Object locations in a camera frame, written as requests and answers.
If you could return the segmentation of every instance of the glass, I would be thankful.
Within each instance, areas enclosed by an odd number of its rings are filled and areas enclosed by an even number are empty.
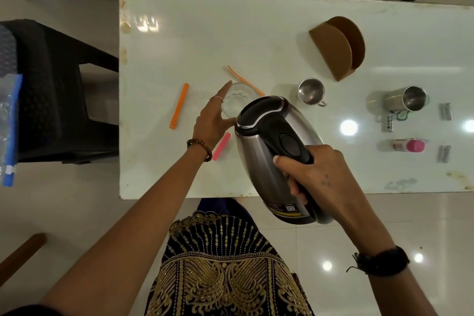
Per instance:
[[[234,83],[224,97],[222,111],[228,118],[237,117],[247,104],[258,99],[260,95],[252,86],[244,83]]]

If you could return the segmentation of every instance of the white table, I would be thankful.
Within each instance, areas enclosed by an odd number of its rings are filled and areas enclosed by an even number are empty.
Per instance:
[[[342,15],[361,29],[362,66],[336,82],[308,31]],[[365,193],[474,189],[474,9],[369,0],[120,0],[120,196],[139,198],[186,149],[196,116],[229,79],[229,64],[267,95],[290,97],[319,78],[326,108],[302,110],[325,143],[343,152]],[[176,130],[169,123],[190,88]],[[382,132],[383,91],[419,85],[430,104]],[[454,119],[442,121],[440,103]],[[343,135],[345,120],[358,124]],[[390,139],[423,138],[423,153]],[[449,163],[437,162],[451,145]],[[189,198],[257,196],[234,136],[199,171]]]

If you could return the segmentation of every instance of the electric kettle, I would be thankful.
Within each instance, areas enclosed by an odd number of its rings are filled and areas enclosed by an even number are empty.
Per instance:
[[[261,97],[238,115],[237,149],[247,175],[266,207],[280,220],[293,224],[330,223],[332,218],[301,185],[308,199],[303,205],[290,193],[288,180],[273,163],[275,155],[312,164],[305,145],[323,144],[306,118],[284,97]]]

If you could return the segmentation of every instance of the pink straw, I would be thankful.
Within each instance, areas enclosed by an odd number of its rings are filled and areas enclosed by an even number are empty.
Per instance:
[[[222,140],[220,141],[219,145],[217,146],[216,151],[214,151],[214,153],[212,154],[212,159],[214,161],[216,161],[219,158],[220,153],[222,152],[222,150],[225,149],[229,139],[230,139],[230,133],[226,133],[224,137],[222,138]]]

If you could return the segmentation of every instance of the black plastic chair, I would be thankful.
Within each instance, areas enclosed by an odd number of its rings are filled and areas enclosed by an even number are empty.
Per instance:
[[[17,42],[19,162],[84,164],[119,154],[117,125],[87,114],[80,64],[119,71],[119,60],[34,20],[2,21]]]

